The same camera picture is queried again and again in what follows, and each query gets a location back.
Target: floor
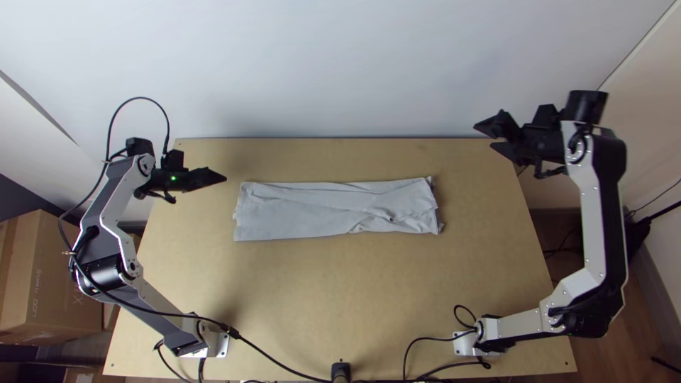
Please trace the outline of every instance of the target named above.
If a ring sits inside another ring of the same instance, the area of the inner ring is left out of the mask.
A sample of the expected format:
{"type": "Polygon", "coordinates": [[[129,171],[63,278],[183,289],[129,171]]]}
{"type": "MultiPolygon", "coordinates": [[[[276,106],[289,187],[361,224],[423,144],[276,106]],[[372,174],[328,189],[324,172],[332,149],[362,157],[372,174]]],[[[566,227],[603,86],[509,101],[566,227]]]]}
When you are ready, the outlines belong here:
{"type": "MultiPolygon", "coordinates": [[[[552,279],[559,279],[582,267],[580,254],[579,216],[575,212],[534,212],[533,222],[539,242],[544,250],[559,247],[566,234],[572,234],[563,244],[568,251],[551,255],[545,252],[552,279]]],[[[578,372],[529,377],[499,377],[499,381],[526,383],[591,383],[591,382],[681,382],[681,375],[650,361],[656,356],[665,359],[660,335],[650,317],[648,305],[633,273],[625,287],[626,306],[613,321],[607,336],[600,339],[571,338],[572,349],[577,360],[578,372]]],[[[63,357],[74,357],[79,349],[87,350],[85,355],[103,357],[108,344],[106,336],[100,335],[89,345],[66,345],[60,351],[63,357]]],[[[487,383],[490,379],[462,379],[461,382],[487,383]]],[[[165,383],[171,379],[128,378],[128,383],[165,383]]]]}

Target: white wall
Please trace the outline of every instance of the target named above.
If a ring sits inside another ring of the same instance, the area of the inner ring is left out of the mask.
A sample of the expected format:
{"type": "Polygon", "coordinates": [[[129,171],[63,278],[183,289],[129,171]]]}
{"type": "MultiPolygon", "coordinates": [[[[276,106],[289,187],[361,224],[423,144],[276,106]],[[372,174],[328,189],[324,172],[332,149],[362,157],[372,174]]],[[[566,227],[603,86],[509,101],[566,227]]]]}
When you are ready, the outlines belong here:
{"type": "MultiPolygon", "coordinates": [[[[69,209],[92,189],[100,171],[101,162],[86,155],[0,79],[0,173],[69,209]]],[[[132,201],[126,220],[146,220],[150,207],[151,201],[132,201]]]]}
{"type": "MultiPolygon", "coordinates": [[[[624,201],[644,205],[681,178],[681,3],[676,1],[603,86],[602,123],[627,144],[624,201]]],[[[655,213],[681,199],[681,185],[639,211],[655,213]]],[[[681,318],[681,209],[655,220],[646,247],[681,318]]]]}
{"type": "MultiPolygon", "coordinates": [[[[596,89],[670,2],[8,1],[0,68],[93,159],[136,95],[174,137],[471,136],[596,89]]],[[[163,131],[131,105],[112,146],[163,131]]]]}

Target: black cable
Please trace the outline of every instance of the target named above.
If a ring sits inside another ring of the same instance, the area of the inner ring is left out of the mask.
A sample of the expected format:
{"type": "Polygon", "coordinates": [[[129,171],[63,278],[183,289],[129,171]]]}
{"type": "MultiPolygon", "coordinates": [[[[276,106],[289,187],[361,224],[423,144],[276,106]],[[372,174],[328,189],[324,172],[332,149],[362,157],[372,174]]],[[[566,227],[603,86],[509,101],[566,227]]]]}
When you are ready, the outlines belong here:
{"type": "Polygon", "coordinates": [[[562,249],[542,250],[541,252],[543,252],[544,254],[548,254],[548,253],[554,252],[554,251],[556,251],[556,252],[568,251],[568,252],[576,252],[577,254],[581,254],[581,253],[582,253],[582,248],[579,247],[579,246],[575,246],[575,247],[573,247],[573,248],[562,248],[562,249]]]}
{"type": "Polygon", "coordinates": [[[672,186],[668,187],[665,191],[663,191],[662,193],[659,193],[657,197],[655,197],[655,198],[651,199],[650,201],[648,201],[647,204],[641,206],[641,207],[638,208],[638,209],[634,209],[634,210],[632,210],[632,211],[629,211],[629,212],[627,213],[626,217],[627,217],[627,218],[633,218],[633,216],[636,215],[636,212],[638,212],[639,210],[644,209],[644,208],[647,207],[648,205],[650,205],[650,204],[652,204],[653,202],[657,201],[661,196],[665,195],[668,191],[670,191],[671,189],[674,189],[674,188],[676,187],[676,185],[678,185],[679,183],[681,183],[681,178],[679,178],[672,186]]]}
{"type": "Polygon", "coordinates": [[[670,365],[669,363],[665,362],[664,360],[661,360],[659,357],[651,357],[650,360],[652,360],[653,362],[659,364],[660,366],[663,366],[663,367],[668,368],[669,370],[672,370],[673,372],[676,372],[676,373],[678,373],[678,374],[681,374],[681,369],[680,369],[680,368],[678,368],[678,367],[676,367],[676,366],[670,365]]]}
{"type": "Polygon", "coordinates": [[[470,328],[470,329],[472,329],[472,330],[475,329],[475,322],[477,322],[477,318],[475,318],[475,315],[473,315],[473,313],[468,309],[468,307],[462,306],[462,305],[460,305],[460,304],[454,306],[454,318],[456,318],[456,320],[459,322],[460,325],[462,325],[462,326],[464,326],[464,327],[466,327],[466,328],[470,328]],[[457,311],[458,309],[464,309],[464,310],[466,310],[466,311],[470,314],[470,317],[473,318],[473,324],[472,324],[472,325],[471,325],[471,324],[468,324],[468,323],[465,323],[464,321],[462,321],[462,320],[459,318],[459,315],[456,314],[456,311],[457,311]]]}
{"type": "Polygon", "coordinates": [[[563,249],[563,245],[565,244],[565,241],[567,241],[568,238],[569,238],[569,237],[570,237],[578,228],[580,228],[579,225],[577,225],[577,226],[575,226],[574,228],[570,229],[570,231],[568,231],[567,234],[565,234],[565,238],[563,238],[563,240],[560,242],[560,245],[558,245],[558,247],[557,247],[551,254],[546,255],[546,256],[544,257],[544,259],[547,260],[547,259],[551,258],[552,256],[556,255],[556,253],[558,253],[559,251],[561,251],[561,250],[563,249]]]}
{"type": "Polygon", "coordinates": [[[92,187],[92,190],[81,200],[76,206],[73,206],[72,208],[66,210],[59,218],[57,218],[57,227],[59,228],[59,235],[62,237],[62,241],[64,241],[64,245],[68,248],[69,251],[72,251],[71,244],[69,243],[69,238],[66,236],[66,232],[64,231],[64,226],[63,226],[63,221],[66,216],[71,214],[73,211],[78,209],[82,204],[87,201],[92,194],[97,190],[97,187],[101,183],[101,179],[104,178],[104,173],[106,172],[106,168],[109,164],[107,162],[104,163],[104,166],[101,167],[101,173],[99,173],[99,178],[97,179],[97,182],[95,182],[94,186],[92,187]]]}
{"type": "Polygon", "coordinates": [[[163,311],[150,310],[150,309],[147,309],[145,307],[139,307],[139,306],[136,306],[134,304],[128,303],[128,302],[118,298],[117,296],[110,294],[102,286],[100,286],[95,281],[93,281],[92,278],[90,278],[90,276],[83,271],[82,266],[80,265],[80,261],[78,261],[76,259],[76,257],[74,256],[73,253],[71,253],[71,260],[73,261],[73,265],[78,270],[78,273],[80,273],[83,276],[83,278],[85,278],[88,281],[88,283],[90,283],[95,289],[97,289],[97,291],[106,295],[108,298],[113,299],[114,301],[116,301],[118,304],[120,304],[122,306],[126,306],[130,309],[135,309],[135,310],[143,311],[143,312],[146,312],[146,313],[155,314],[155,315],[158,315],[158,316],[170,316],[170,317],[175,317],[175,318],[200,319],[202,321],[206,321],[206,322],[216,324],[217,326],[220,327],[220,329],[222,331],[225,331],[230,337],[232,337],[234,339],[241,339],[239,332],[235,328],[228,326],[225,323],[221,323],[221,322],[215,321],[213,319],[206,318],[205,316],[198,316],[198,315],[191,315],[191,314],[184,314],[184,313],[165,313],[163,311]]]}
{"type": "Polygon", "coordinates": [[[277,366],[283,368],[284,370],[286,370],[286,371],[288,371],[288,372],[291,372],[292,374],[298,375],[299,377],[303,377],[303,378],[305,378],[305,379],[307,379],[307,380],[313,380],[313,381],[315,381],[315,382],[320,382],[320,383],[331,383],[331,380],[322,379],[322,378],[318,378],[318,377],[312,377],[312,376],[310,376],[310,375],[303,374],[302,372],[298,372],[298,371],[292,369],[291,367],[288,367],[288,366],[284,365],[284,364],[281,363],[280,361],[278,361],[278,360],[274,359],[273,357],[271,357],[271,356],[270,356],[269,354],[267,354],[265,351],[261,350],[258,346],[252,344],[248,339],[244,338],[243,336],[241,337],[241,341],[244,342],[245,344],[249,345],[253,350],[258,351],[262,356],[264,356],[264,357],[266,357],[267,359],[269,359],[270,362],[276,364],[277,366]]]}
{"type": "Polygon", "coordinates": [[[409,346],[406,348],[406,351],[404,351],[404,359],[402,360],[402,380],[405,380],[405,381],[406,381],[406,357],[409,355],[409,350],[410,350],[411,347],[414,345],[414,343],[419,342],[420,340],[436,340],[436,341],[438,341],[438,342],[452,342],[452,341],[454,341],[454,340],[457,340],[458,338],[461,338],[462,336],[466,336],[466,335],[468,335],[468,334],[472,334],[472,333],[474,333],[475,331],[476,331],[476,330],[466,331],[466,332],[461,333],[461,334],[459,334],[459,335],[457,335],[457,336],[455,336],[455,337],[452,337],[452,338],[431,338],[431,337],[429,337],[429,336],[423,336],[423,337],[414,339],[414,340],[409,344],[409,346]]]}
{"type": "MultiPolygon", "coordinates": [[[[116,109],[116,111],[113,113],[113,116],[111,117],[111,122],[109,123],[109,130],[108,130],[108,132],[107,132],[107,134],[106,134],[106,156],[105,156],[105,160],[104,160],[104,166],[103,166],[102,169],[101,169],[101,173],[100,173],[99,178],[97,179],[97,181],[96,181],[94,187],[93,187],[92,190],[85,196],[85,198],[83,198],[82,201],[80,201],[76,206],[74,206],[74,207],[72,207],[71,209],[69,209],[69,210],[67,210],[66,212],[64,212],[61,216],[59,216],[59,218],[58,218],[58,220],[57,220],[57,226],[59,227],[60,235],[62,236],[62,240],[64,241],[64,245],[66,246],[66,248],[67,248],[68,251],[69,251],[69,255],[70,255],[70,258],[71,258],[71,262],[72,262],[73,265],[75,266],[76,270],[78,270],[78,273],[80,273],[80,274],[83,276],[83,278],[85,278],[85,279],[88,281],[88,283],[90,283],[90,284],[93,286],[93,288],[95,288],[98,292],[102,293],[103,295],[107,296],[108,298],[112,299],[113,301],[117,302],[118,304],[120,304],[120,305],[122,305],[122,306],[128,307],[129,309],[139,310],[139,311],[142,311],[142,312],[151,313],[151,314],[155,314],[155,315],[159,315],[159,316],[169,316],[169,317],[175,317],[175,318],[195,318],[195,319],[199,319],[199,320],[202,320],[202,321],[207,321],[207,322],[209,322],[209,323],[216,324],[222,331],[224,331],[225,333],[227,333],[230,337],[232,337],[232,338],[234,338],[234,339],[236,339],[236,340],[241,339],[244,343],[246,343],[247,345],[249,345],[249,346],[250,346],[251,348],[253,348],[254,350],[258,351],[260,354],[262,354],[262,355],[265,356],[267,359],[269,359],[271,362],[275,363],[277,366],[283,368],[284,370],[286,370],[286,371],[288,371],[288,372],[291,372],[292,374],[298,375],[298,376],[300,376],[300,377],[303,377],[303,378],[305,378],[305,379],[314,380],[314,381],[320,382],[320,383],[331,383],[331,381],[329,381],[329,380],[320,379],[320,378],[315,378],[315,377],[312,377],[312,376],[310,376],[310,375],[303,374],[303,373],[301,373],[301,372],[298,372],[298,371],[296,371],[296,370],[293,370],[292,368],[290,368],[290,367],[288,367],[288,366],[282,364],[281,362],[277,361],[277,360],[274,359],[273,357],[269,356],[265,351],[261,350],[258,346],[254,345],[254,344],[251,343],[249,340],[246,340],[245,338],[243,338],[243,337],[240,335],[240,333],[239,333],[235,328],[232,328],[231,326],[226,325],[225,323],[215,321],[215,320],[210,319],[210,318],[207,318],[207,317],[205,317],[205,316],[198,316],[198,315],[195,315],[195,314],[194,314],[194,315],[190,315],[190,314],[184,314],[184,313],[166,313],[166,312],[163,312],[163,311],[150,310],[150,309],[147,309],[147,308],[144,308],[144,307],[140,307],[140,306],[136,306],[136,305],[134,305],[134,304],[130,304],[130,303],[128,303],[128,302],[126,302],[126,301],[124,301],[124,300],[118,298],[117,296],[114,296],[114,295],[110,294],[108,291],[106,291],[102,286],[100,286],[99,284],[97,284],[97,283],[96,283],[88,274],[86,274],[86,273],[83,271],[83,268],[82,268],[82,266],[81,266],[79,260],[77,259],[77,253],[74,252],[74,248],[73,248],[73,247],[71,246],[71,244],[69,243],[69,240],[68,240],[68,238],[67,238],[67,236],[66,236],[66,233],[64,232],[64,229],[63,229],[63,227],[62,227],[62,221],[64,220],[64,217],[66,217],[67,215],[71,214],[75,209],[78,209],[82,204],[84,204],[85,201],[87,201],[87,199],[89,199],[90,196],[96,191],[97,187],[99,186],[99,184],[101,183],[102,179],[104,178],[104,174],[106,173],[106,169],[107,169],[107,167],[108,167],[108,165],[109,165],[109,163],[110,163],[110,161],[111,161],[111,158],[112,158],[112,157],[115,157],[115,156],[117,156],[117,155],[121,155],[121,154],[123,153],[123,150],[119,150],[118,152],[114,153],[113,156],[109,157],[109,146],[110,146],[110,144],[111,144],[111,130],[112,130],[112,127],[113,127],[113,125],[114,125],[114,121],[116,120],[116,116],[118,115],[118,112],[119,112],[127,103],[129,103],[129,102],[131,102],[131,101],[139,100],[139,99],[148,100],[148,101],[153,102],[156,106],[158,106],[158,107],[161,109],[161,112],[163,112],[163,116],[165,117],[166,126],[167,126],[167,132],[166,132],[165,141],[164,141],[164,145],[163,145],[163,154],[164,154],[164,155],[167,154],[167,146],[168,146],[168,142],[169,142],[169,140],[170,140],[170,120],[168,119],[168,115],[165,113],[165,110],[163,109],[163,107],[161,107],[161,105],[159,105],[159,103],[157,103],[156,101],[154,101],[154,100],[152,100],[152,99],[150,99],[150,98],[148,98],[148,97],[143,97],[143,96],[133,97],[133,98],[128,99],[128,100],[126,100],[125,102],[123,102],[123,103],[116,109]]],[[[86,243],[80,244],[80,249],[82,249],[85,245],[87,245],[87,244],[86,244],[86,243]]],[[[171,369],[171,371],[172,371],[172,368],[170,368],[170,366],[169,366],[167,363],[165,363],[165,364],[166,364],[166,366],[167,366],[169,369],[171,369]]],[[[200,370],[199,370],[200,374],[199,374],[199,379],[203,379],[202,374],[203,374],[203,365],[204,365],[204,364],[205,364],[205,362],[203,362],[203,363],[200,364],[200,370]]]]}
{"type": "Polygon", "coordinates": [[[118,112],[121,111],[121,109],[127,105],[128,103],[135,101],[135,100],[147,100],[153,102],[156,106],[158,106],[159,109],[161,109],[161,112],[163,112],[163,116],[165,117],[165,127],[166,127],[166,133],[165,133],[165,141],[163,141],[163,155],[166,155],[168,153],[168,142],[170,141],[170,119],[168,118],[167,113],[165,113],[165,109],[157,103],[156,101],[150,99],[149,97],[144,97],[144,96],[137,96],[133,97],[131,99],[125,100],[121,105],[118,106],[116,111],[113,113],[113,116],[111,117],[111,122],[109,122],[109,131],[106,134],[106,159],[110,160],[111,158],[109,157],[109,146],[111,144],[111,130],[114,126],[114,121],[116,120],[116,116],[118,115],[118,112]]]}
{"type": "Polygon", "coordinates": [[[520,174],[523,174],[523,172],[525,171],[525,169],[527,169],[528,166],[530,166],[530,165],[525,165],[524,168],[520,169],[520,172],[516,173],[516,177],[520,177],[520,174]]]}
{"type": "Polygon", "coordinates": [[[657,217],[659,217],[659,216],[663,216],[663,215],[665,215],[666,213],[669,213],[670,211],[672,211],[672,210],[678,208],[679,206],[681,206],[681,201],[676,201],[675,203],[673,203],[673,204],[671,204],[671,205],[665,207],[664,209],[658,211],[657,213],[653,213],[653,214],[651,214],[651,215],[645,217],[643,220],[646,220],[646,219],[647,219],[647,220],[649,220],[649,221],[652,221],[653,219],[655,219],[655,218],[657,218],[657,217]]]}
{"type": "Polygon", "coordinates": [[[111,157],[109,157],[109,162],[116,157],[127,158],[125,155],[123,155],[123,153],[125,153],[127,150],[128,150],[128,148],[123,148],[123,149],[119,150],[118,152],[115,152],[114,154],[111,155],[111,157]]]}
{"type": "Polygon", "coordinates": [[[203,357],[199,360],[199,383],[204,383],[204,365],[206,364],[206,358],[203,357]]]}
{"type": "Polygon", "coordinates": [[[459,363],[452,363],[450,365],[440,366],[440,367],[438,367],[434,370],[431,370],[431,371],[428,371],[425,374],[422,374],[421,376],[417,377],[416,380],[419,381],[419,380],[425,379],[425,378],[431,376],[432,374],[435,374],[436,372],[440,372],[442,370],[446,370],[446,369],[450,369],[450,368],[454,368],[454,367],[469,366],[469,365],[482,365],[486,370],[489,370],[490,368],[492,368],[492,366],[489,363],[482,360],[481,357],[478,357],[477,362],[459,362],[459,363]]]}
{"type": "Polygon", "coordinates": [[[167,369],[170,370],[178,379],[182,380],[184,383],[191,383],[188,379],[185,379],[182,375],[178,374],[177,371],[172,369],[168,362],[165,361],[165,358],[163,357],[163,354],[161,353],[161,346],[163,345],[163,339],[159,340],[158,343],[154,346],[154,350],[158,351],[158,356],[161,358],[161,362],[166,366],[167,369]]]}

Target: gray cloth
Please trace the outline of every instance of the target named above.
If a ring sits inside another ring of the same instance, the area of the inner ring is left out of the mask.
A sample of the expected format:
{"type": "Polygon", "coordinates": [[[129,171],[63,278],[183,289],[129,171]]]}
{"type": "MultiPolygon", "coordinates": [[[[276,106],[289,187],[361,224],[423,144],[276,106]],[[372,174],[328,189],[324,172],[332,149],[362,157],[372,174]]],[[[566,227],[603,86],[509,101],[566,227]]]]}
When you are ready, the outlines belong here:
{"type": "Polygon", "coordinates": [[[241,184],[234,241],[360,231],[438,234],[431,178],[388,182],[241,184]]]}

